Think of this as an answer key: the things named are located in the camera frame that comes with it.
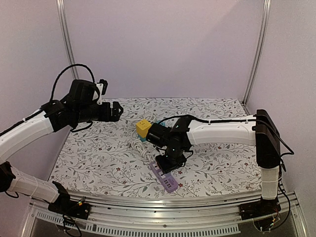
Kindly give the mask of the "teal power strip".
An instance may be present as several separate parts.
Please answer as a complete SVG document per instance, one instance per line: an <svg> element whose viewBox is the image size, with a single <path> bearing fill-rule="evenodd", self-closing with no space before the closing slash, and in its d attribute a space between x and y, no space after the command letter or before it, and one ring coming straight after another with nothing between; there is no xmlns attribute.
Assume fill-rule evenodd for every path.
<svg viewBox="0 0 316 237"><path fill-rule="evenodd" d="M162 126L165 126L165 122L164 121L155 121L155 122L149 122L146 119L143 119L139 122L136 123L136 132L138 134L138 137L142 140L145 141L146 140L146 136L149 133L150 128L153 126L154 123L159 123Z"/></svg>

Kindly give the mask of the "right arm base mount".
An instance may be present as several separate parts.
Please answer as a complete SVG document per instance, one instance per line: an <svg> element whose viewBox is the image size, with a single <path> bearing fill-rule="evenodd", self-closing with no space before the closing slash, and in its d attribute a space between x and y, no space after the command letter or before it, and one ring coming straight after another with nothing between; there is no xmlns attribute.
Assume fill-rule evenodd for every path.
<svg viewBox="0 0 316 237"><path fill-rule="evenodd" d="M262 197L258 201L240 204L238 209L242 220L253 219L281 211L278 198L263 199Z"/></svg>

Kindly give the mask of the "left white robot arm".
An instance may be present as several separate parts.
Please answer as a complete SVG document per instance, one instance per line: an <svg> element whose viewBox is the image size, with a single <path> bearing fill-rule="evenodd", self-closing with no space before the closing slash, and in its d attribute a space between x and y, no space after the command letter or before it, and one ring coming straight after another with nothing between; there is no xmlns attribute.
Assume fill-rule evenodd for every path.
<svg viewBox="0 0 316 237"><path fill-rule="evenodd" d="M15 192L32 198L43 199L62 214L70 214L73 203L68 200L66 189L59 183L48 182L25 174L13 167L8 159L30 143L65 127L72 132L79 132L77 126L87 123L90 128L95 121L117 122L123 113L119 102L103 102L108 82L104 79L95 81L75 79L69 92L61 99L55 100L51 95L49 101L28 117L22 119L0 134L0 190Z"/></svg>

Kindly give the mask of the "yellow cube socket adapter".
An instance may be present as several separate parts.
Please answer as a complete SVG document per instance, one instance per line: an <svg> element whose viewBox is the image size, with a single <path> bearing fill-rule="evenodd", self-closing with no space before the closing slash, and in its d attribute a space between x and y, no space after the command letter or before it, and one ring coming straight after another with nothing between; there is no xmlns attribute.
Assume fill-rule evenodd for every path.
<svg viewBox="0 0 316 237"><path fill-rule="evenodd" d="M136 123L136 132L140 137L145 138L151 126L152 124L148 120L143 119Z"/></svg>

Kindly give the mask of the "purple power strip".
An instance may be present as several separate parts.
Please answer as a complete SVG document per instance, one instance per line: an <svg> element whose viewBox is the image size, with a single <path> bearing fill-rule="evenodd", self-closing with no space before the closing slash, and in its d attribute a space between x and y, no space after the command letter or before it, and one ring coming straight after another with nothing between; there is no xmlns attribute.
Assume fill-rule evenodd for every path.
<svg viewBox="0 0 316 237"><path fill-rule="evenodd" d="M178 183L174 177L170 173L164 174L155 161L150 163L150 169L168 193L178 189Z"/></svg>

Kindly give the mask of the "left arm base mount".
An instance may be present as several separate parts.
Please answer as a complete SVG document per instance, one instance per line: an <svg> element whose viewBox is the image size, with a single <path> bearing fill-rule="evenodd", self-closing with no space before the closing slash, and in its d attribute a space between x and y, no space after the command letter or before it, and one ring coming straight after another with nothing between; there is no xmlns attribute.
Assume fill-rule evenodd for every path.
<svg viewBox="0 0 316 237"><path fill-rule="evenodd" d="M73 218L87 220L90 215L91 205L85 201L79 204L79 201L70 200L68 198L58 198L55 202L49 204L48 210Z"/></svg>

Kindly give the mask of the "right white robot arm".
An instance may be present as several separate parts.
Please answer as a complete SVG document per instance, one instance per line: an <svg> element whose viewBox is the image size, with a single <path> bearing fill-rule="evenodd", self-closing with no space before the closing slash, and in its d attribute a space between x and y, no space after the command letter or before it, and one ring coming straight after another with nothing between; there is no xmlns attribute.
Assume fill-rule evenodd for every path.
<svg viewBox="0 0 316 237"><path fill-rule="evenodd" d="M256 162L261 169L261 197L259 201L249 205L240 205L242 213L255 212L266 215L269 211L278 211L278 185L281 171L285 169L284 154L280 147L284 145L288 151L294 152L281 139L279 131L265 110L257 110L256 114L245 117L206 120L192 115L174 116L177 120L172 127L161 122L154 123L148 130L146 140L159 149L163 155L155 160L163 173L169 173L183 165L193 145L207 143L236 143L255 146Z"/></svg>

